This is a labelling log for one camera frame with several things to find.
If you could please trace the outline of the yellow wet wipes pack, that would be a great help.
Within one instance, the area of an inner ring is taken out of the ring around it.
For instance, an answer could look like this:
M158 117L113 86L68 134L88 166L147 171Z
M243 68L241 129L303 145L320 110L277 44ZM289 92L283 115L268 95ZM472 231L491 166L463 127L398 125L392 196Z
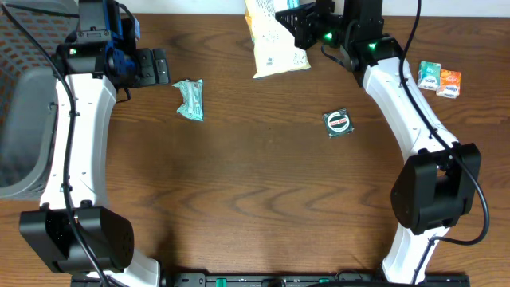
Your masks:
M306 52L294 46L295 38L275 19L276 12L297 8L299 0L245 0L245 5L254 44L254 79L311 68Z

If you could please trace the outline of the teal wipes pack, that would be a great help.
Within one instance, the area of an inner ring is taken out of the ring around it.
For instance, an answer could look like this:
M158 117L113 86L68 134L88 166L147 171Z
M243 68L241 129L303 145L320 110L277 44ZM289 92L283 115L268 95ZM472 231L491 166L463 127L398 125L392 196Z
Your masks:
M182 95L182 104L177 113L189 120L203 121L204 111L202 102L203 80L190 81L186 79L172 85L178 88Z

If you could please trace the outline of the dark green round-label packet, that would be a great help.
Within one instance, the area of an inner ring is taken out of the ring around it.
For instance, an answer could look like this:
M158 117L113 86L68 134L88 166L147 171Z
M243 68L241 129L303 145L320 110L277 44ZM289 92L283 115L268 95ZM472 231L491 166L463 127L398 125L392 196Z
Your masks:
M324 113L323 121L330 138L344 136L355 130L346 108Z

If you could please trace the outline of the teal tissue pack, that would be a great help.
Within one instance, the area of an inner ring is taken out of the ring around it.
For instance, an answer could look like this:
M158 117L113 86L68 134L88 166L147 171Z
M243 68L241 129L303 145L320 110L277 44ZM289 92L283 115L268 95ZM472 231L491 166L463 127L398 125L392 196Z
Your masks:
M440 85L441 65L430 61L421 61L418 67L418 87L436 91Z

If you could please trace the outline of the orange tissue pack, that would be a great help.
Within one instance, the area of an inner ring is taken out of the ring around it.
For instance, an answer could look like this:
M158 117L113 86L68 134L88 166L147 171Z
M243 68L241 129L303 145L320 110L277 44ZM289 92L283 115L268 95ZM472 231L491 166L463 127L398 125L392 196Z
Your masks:
M461 92L461 73L458 71L441 69L440 84L436 95L456 99Z

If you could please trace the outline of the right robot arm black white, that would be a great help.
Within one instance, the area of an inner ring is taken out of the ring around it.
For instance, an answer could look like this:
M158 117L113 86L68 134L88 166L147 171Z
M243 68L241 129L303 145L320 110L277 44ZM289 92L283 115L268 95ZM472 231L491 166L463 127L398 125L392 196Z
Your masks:
M460 143L436 117L414 81L407 47L385 33L380 1L347 1L341 14L332 1L278 11L275 19L296 47L338 49L336 62L351 72L375 101L401 150L404 165L390 201L398 220L390 252L377 277L337 277L337 286L467 286L465 275L429 275L439 242L484 194L477 181L481 154Z

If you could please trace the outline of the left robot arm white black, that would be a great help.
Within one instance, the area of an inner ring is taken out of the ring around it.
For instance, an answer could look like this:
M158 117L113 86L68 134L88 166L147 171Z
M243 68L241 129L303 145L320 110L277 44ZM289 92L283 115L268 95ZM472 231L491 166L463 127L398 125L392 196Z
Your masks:
M53 273L76 284L167 286L161 264L135 247L132 224L108 208L108 125L119 91L170 82L162 49L140 49L139 23L122 3L81 1L71 41L48 63L57 79L53 159L36 211L19 230Z

